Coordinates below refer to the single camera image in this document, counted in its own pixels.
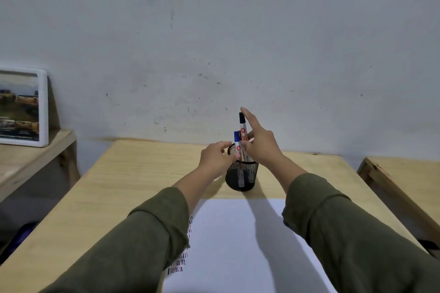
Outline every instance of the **wooden desk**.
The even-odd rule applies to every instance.
[[[440,162],[401,157],[366,157],[359,175],[402,201],[440,246]]]
[[[0,267],[0,291],[31,293],[50,284],[130,210],[193,170],[203,148],[138,140],[114,142]],[[361,207],[417,243],[341,157],[285,154],[309,172],[327,178]],[[267,198],[285,197],[266,168],[258,168],[257,180]],[[245,199],[223,181],[215,181],[205,197]],[[249,191],[251,195],[261,197],[254,190]]]
[[[57,156],[69,177],[70,185],[79,180],[76,153],[73,143],[76,137],[70,130],[54,130],[49,134],[46,147],[28,147],[0,144],[0,201],[13,193],[33,174]]]

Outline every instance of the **marker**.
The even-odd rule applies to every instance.
[[[240,143],[240,131],[234,131],[235,152],[240,153],[241,161],[244,159],[242,143]]]
[[[248,141],[248,136],[247,136],[247,129],[246,129],[246,119],[245,119],[245,115],[243,115],[243,113],[239,113],[240,115],[240,140],[241,141]],[[243,147],[243,156],[244,156],[244,161],[246,162],[250,162],[250,158],[247,155],[245,148]]]

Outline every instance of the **black mesh pen holder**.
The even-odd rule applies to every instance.
[[[232,144],[228,148],[228,155],[231,153],[235,153],[235,144]],[[226,172],[226,184],[236,191],[249,191],[255,185],[257,170],[258,163],[255,161],[245,162],[237,160]]]

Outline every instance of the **green shirt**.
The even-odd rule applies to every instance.
[[[188,218],[188,205],[179,189],[160,191],[41,293],[156,292],[162,271],[188,245]],[[440,289],[437,259],[319,176],[303,174],[293,181],[283,218],[313,249],[338,292]]]

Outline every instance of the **person's right arm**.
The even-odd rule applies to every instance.
[[[249,155],[286,192],[284,224],[313,249],[338,292],[435,292],[440,262],[354,204],[324,178],[285,157],[271,131],[242,108],[253,131]]]

